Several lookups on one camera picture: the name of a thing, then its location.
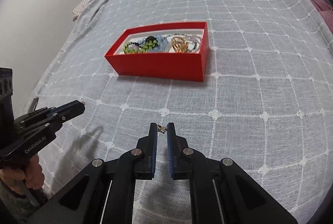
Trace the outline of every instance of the gold ring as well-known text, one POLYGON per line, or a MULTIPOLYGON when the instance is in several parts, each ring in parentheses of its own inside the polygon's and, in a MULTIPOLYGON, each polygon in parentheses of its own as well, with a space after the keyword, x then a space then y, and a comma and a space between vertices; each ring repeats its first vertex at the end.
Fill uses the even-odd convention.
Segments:
POLYGON ((171 39, 171 43, 176 53, 185 53, 189 49, 189 43, 183 37, 175 36, 171 39))

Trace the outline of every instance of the white wall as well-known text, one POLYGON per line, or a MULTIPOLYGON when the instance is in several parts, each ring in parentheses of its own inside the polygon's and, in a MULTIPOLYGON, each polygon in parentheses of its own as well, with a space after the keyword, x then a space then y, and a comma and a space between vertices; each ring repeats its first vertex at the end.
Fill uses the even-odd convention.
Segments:
POLYGON ((13 69, 14 115, 73 29, 81 0, 0 0, 0 67, 13 69))

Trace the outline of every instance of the open box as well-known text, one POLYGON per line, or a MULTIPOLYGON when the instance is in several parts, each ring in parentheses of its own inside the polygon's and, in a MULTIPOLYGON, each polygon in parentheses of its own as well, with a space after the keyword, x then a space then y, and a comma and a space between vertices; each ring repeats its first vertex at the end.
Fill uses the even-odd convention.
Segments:
POLYGON ((170 78, 203 82, 208 55, 206 22, 174 22, 149 25, 126 30, 105 54, 105 58, 119 75, 170 78), (131 38, 156 33, 193 33, 200 31, 202 41, 195 53, 136 53, 123 54, 122 47, 131 38))

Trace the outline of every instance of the jewelry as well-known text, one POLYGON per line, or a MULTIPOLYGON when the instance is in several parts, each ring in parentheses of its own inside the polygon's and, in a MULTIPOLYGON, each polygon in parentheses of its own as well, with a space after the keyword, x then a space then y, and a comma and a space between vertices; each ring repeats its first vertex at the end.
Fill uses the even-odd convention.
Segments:
POLYGON ((194 53, 197 52, 200 49, 202 38, 198 35, 186 35, 181 33, 175 33, 175 35, 183 36, 185 37, 185 41, 191 41, 193 44, 193 48, 191 50, 188 50, 188 52, 194 53))
POLYGON ((185 53, 189 49, 189 43, 183 37, 175 36, 171 39, 172 48, 176 53, 185 53))
POLYGON ((162 35, 148 36, 137 42, 127 42, 123 47, 125 54, 146 53, 146 52, 170 52, 171 48, 176 53, 195 53, 200 49, 202 38, 198 35, 186 35, 175 33, 163 37, 162 35), (167 40, 173 36, 171 43, 167 40))
POLYGON ((157 131, 164 134, 167 131, 167 129, 165 127, 163 127, 163 126, 161 126, 161 125, 158 124, 157 125, 157 131))
POLYGON ((146 53, 146 52, 161 52, 165 50, 167 45, 169 45, 166 37, 161 35, 158 36, 148 36, 138 42, 127 42, 124 45, 123 52, 125 54, 130 53, 146 53))

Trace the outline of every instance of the bed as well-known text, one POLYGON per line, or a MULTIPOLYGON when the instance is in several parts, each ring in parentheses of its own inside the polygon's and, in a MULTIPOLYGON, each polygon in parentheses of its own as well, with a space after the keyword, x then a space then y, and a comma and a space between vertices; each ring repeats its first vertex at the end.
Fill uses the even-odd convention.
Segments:
MULTIPOLYGON (((56 193, 95 158, 118 158, 151 122, 174 122, 191 147, 232 158, 306 223, 333 182, 332 49, 310 0, 88 0, 31 95, 38 108, 86 103, 40 152, 44 190, 56 193), (209 28, 203 83, 118 76, 104 58, 127 28, 192 20, 209 28)), ((166 144, 159 134, 133 223, 190 223, 189 186, 170 179, 166 144)))

